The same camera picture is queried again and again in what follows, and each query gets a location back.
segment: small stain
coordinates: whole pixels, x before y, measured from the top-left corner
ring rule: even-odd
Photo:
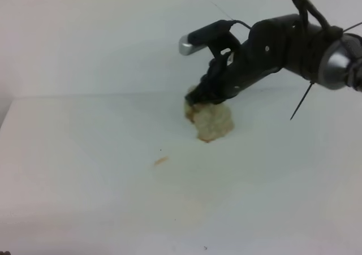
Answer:
[[[166,162],[169,159],[168,156],[162,157],[161,159],[158,159],[157,161],[155,161],[154,166],[158,166],[159,164]]]

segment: white wall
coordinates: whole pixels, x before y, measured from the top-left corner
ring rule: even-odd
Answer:
[[[178,54],[181,35],[225,19],[253,24],[295,12],[291,0],[0,0],[4,84],[17,97],[185,91],[210,59]],[[333,23],[360,21],[360,0],[312,0]],[[247,31],[238,27],[241,40]],[[304,85],[288,74],[270,87]]]

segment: black cable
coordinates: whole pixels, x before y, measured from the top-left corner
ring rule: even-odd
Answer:
[[[241,21],[241,20],[234,20],[234,22],[239,23],[239,24],[245,26],[246,28],[248,28],[249,30],[251,30],[251,27],[248,24],[246,24],[245,22]]]
[[[362,25],[362,22],[357,23],[357,24],[355,24],[355,25],[353,25],[353,26],[350,26],[349,28],[345,29],[345,30],[343,31],[343,33],[349,31],[350,29],[356,28],[356,27],[359,26],[359,25]]]

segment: wire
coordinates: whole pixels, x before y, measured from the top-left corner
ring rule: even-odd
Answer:
[[[343,33],[349,31],[350,29],[356,28],[356,27],[359,26],[359,25],[362,25],[362,22],[357,23],[357,24],[355,24],[355,25],[353,25],[353,26],[350,26],[349,28],[345,29],[345,30],[343,31]]]
[[[292,120],[292,119],[293,119],[293,117],[295,116],[296,112],[298,111],[298,109],[299,109],[300,105],[302,104],[302,102],[304,101],[305,97],[306,97],[306,96],[307,96],[307,94],[309,93],[309,90],[312,88],[312,85],[313,85],[313,84],[314,84],[314,83],[313,83],[313,82],[311,82],[311,84],[309,85],[309,87],[308,87],[307,91],[304,93],[303,98],[301,98],[301,100],[300,100],[300,102],[299,102],[298,106],[296,107],[296,109],[295,109],[295,111],[294,111],[294,113],[293,113],[292,117],[290,118],[290,120]]]
[[[233,21],[234,21],[235,23],[239,23],[239,24],[245,26],[246,28],[248,28],[249,30],[251,30],[251,27],[250,27],[248,24],[246,24],[245,22],[243,22],[243,21],[241,21],[241,20],[235,20],[235,19],[233,19]]]

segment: orange crumb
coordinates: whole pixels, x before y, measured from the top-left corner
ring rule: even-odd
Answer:
[[[155,161],[154,165],[155,165],[155,166],[158,166],[159,164],[161,164],[161,163],[163,163],[163,162],[166,162],[168,159],[169,159],[168,156],[162,157],[161,159]]]

